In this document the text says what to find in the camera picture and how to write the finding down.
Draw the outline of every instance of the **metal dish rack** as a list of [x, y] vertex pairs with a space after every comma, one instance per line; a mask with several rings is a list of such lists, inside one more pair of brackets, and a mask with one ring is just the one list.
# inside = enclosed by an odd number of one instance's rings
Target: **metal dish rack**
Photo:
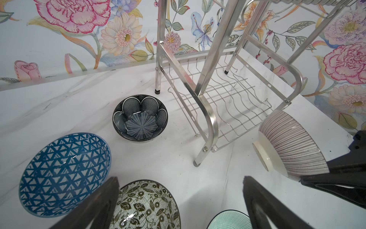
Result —
[[[249, 80], [238, 73], [238, 69], [248, 68], [283, 101], [276, 109], [285, 108], [291, 104], [292, 99], [302, 91], [304, 86], [300, 71], [292, 63], [344, 7], [350, 6], [351, 1], [356, 2], [356, 0], [282, 0], [285, 3], [300, 5], [315, 14], [317, 13], [302, 6], [302, 3], [334, 6], [328, 16], [320, 15], [324, 20], [294, 54], [285, 60], [251, 36], [263, 13], [268, 10], [268, 0], [260, 0], [236, 50], [224, 51], [236, 21], [244, 21], [244, 12], [253, 1], [245, 4], [245, 0], [228, 0], [225, 7], [214, 0], [225, 11], [211, 49], [209, 52], [193, 53], [194, 57], [188, 55], [186, 58], [181, 58], [175, 56], [164, 44], [167, 0], [159, 0], [155, 93], [160, 93], [161, 74], [164, 74], [171, 85], [168, 91], [177, 100], [195, 134], [200, 134], [205, 141], [204, 146], [193, 161], [196, 167], [202, 163], [209, 151], [214, 152], [227, 146], [260, 125], [274, 110], [267, 99], [261, 101], [257, 97], [254, 86], [251, 86]], [[296, 87], [291, 95], [284, 96], [239, 56], [239, 52], [247, 42], [260, 48], [294, 75]], [[236, 59], [242, 65], [235, 68], [233, 64]]]

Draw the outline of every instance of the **black bowl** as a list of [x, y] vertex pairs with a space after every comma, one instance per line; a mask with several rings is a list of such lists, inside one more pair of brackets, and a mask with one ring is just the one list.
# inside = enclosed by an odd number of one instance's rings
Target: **black bowl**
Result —
[[134, 95], [122, 100], [113, 112], [115, 130], [123, 138], [145, 143], [156, 138], [167, 126], [164, 104], [149, 95]]

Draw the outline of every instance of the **black rubber foot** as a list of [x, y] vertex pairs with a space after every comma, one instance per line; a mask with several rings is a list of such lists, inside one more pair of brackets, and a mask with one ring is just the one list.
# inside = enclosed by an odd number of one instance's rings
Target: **black rubber foot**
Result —
[[195, 167], [198, 167], [200, 164], [196, 164], [196, 161], [193, 161], [193, 165], [195, 166]]

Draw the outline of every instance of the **marble countertop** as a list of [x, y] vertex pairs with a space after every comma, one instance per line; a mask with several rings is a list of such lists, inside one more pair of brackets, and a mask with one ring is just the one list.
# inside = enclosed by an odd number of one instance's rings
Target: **marble countertop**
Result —
[[[276, 84], [283, 87], [285, 94], [291, 92], [288, 85], [278, 81], [247, 52], [240, 55], [276, 87]], [[246, 69], [241, 74], [254, 77]], [[222, 210], [247, 213], [242, 195], [244, 176], [253, 176], [314, 228], [364, 228], [365, 209], [304, 187], [278, 172], [267, 172], [251, 146], [257, 139], [258, 128], [210, 153], [201, 166], [194, 167], [193, 160], [204, 141], [200, 136], [194, 137], [174, 97], [167, 91], [167, 81], [163, 79], [160, 95], [154, 94], [154, 84], [155, 64], [146, 64], [1, 91], [1, 228], [43, 229], [60, 220], [61, 217], [39, 218], [29, 214], [19, 201], [19, 181], [39, 150], [61, 136], [76, 132], [95, 133], [106, 140], [112, 151], [109, 176], [116, 176], [120, 186], [150, 179], [167, 187], [177, 202], [182, 229], [206, 228]], [[135, 94], [155, 96], [168, 110], [166, 129], [149, 143], [129, 142], [113, 128], [113, 110], [124, 98]], [[321, 149], [333, 152], [325, 154], [326, 160], [347, 153], [352, 139], [346, 131], [302, 96], [291, 106], [286, 111], [296, 116]], [[315, 117], [306, 115], [310, 111], [316, 113]], [[330, 129], [329, 134], [321, 134], [314, 126]]]

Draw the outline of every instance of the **orange flower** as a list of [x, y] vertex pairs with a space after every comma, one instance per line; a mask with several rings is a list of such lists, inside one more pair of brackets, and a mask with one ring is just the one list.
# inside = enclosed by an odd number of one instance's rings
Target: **orange flower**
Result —
[[[245, 13], [244, 13], [244, 24], [243, 23], [239, 23], [237, 26], [235, 26], [234, 28], [234, 31], [237, 32], [237, 31], [243, 31], [249, 24], [251, 18], [253, 17], [253, 14], [254, 14], [254, 11], [255, 11], [255, 8], [257, 7], [258, 5], [258, 2], [255, 1], [253, 3], [251, 3], [249, 5], [249, 10], [247, 10]], [[263, 35], [264, 35], [264, 30], [268, 29], [268, 24], [267, 24], [267, 21], [271, 20], [272, 18], [274, 18], [276, 16], [276, 14], [272, 11], [272, 10], [269, 10], [266, 14], [266, 17], [262, 20], [262, 22], [259, 24], [259, 27], [257, 29], [257, 35], [258, 35], [258, 38], [259, 38], [259, 41], [262, 41], [263, 39]]]

